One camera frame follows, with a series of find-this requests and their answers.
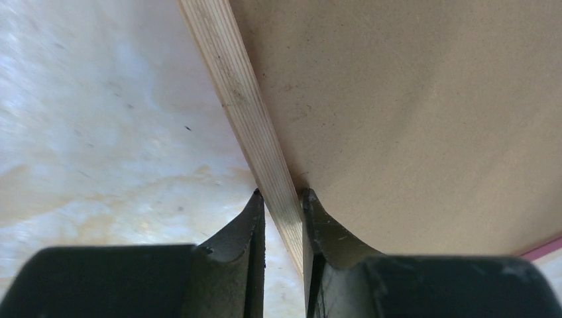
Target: light wood grain surface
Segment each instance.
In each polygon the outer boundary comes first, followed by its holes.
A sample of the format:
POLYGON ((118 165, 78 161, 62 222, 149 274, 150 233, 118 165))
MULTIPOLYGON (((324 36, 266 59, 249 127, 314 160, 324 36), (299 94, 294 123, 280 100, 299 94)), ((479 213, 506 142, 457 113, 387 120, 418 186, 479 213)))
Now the light wood grain surface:
POLYGON ((302 276, 302 208, 228 0, 181 0, 180 7, 281 239, 302 276))

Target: white marbled surface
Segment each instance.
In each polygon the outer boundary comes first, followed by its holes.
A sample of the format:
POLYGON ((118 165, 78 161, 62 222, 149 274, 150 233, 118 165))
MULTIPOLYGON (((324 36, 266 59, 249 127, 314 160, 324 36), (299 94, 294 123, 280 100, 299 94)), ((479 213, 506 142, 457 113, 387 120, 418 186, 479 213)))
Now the white marbled surface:
MULTIPOLYGON (((0 294, 45 246, 201 243, 255 183, 173 0, 0 3, 0 294)), ((266 317, 304 292, 268 218, 266 317)))

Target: black plastic piece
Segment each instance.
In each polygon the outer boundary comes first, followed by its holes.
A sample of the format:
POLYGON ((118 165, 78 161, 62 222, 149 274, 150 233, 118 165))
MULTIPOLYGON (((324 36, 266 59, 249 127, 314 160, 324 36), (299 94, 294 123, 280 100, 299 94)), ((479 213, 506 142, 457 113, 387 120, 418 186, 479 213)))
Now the black plastic piece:
POLYGON ((47 248, 22 268, 0 317, 262 317, 264 206, 199 246, 47 248))
POLYGON ((525 260, 385 256, 330 217, 311 189, 303 208, 307 317, 562 317, 525 260))

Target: wooden board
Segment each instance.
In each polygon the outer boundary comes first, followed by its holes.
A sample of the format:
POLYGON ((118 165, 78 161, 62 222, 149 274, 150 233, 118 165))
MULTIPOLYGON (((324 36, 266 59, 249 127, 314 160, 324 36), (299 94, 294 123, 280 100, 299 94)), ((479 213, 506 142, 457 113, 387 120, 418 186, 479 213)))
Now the wooden board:
POLYGON ((387 253, 562 230, 562 2, 232 1, 292 179, 387 253))
POLYGON ((180 7, 281 239, 302 277, 302 208, 228 0, 181 0, 180 7))

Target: pink edge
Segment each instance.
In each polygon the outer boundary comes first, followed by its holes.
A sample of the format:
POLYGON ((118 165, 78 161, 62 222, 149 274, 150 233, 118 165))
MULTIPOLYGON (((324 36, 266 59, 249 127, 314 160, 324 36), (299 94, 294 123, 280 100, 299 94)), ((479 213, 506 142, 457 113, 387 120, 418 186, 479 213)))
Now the pink edge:
POLYGON ((559 250, 560 248, 562 248, 562 237, 559 237, 533 250, 530 250, 529 252, 521 255, 521 257, 525 258, 526 260, 534 261, 556 250, 559 250))

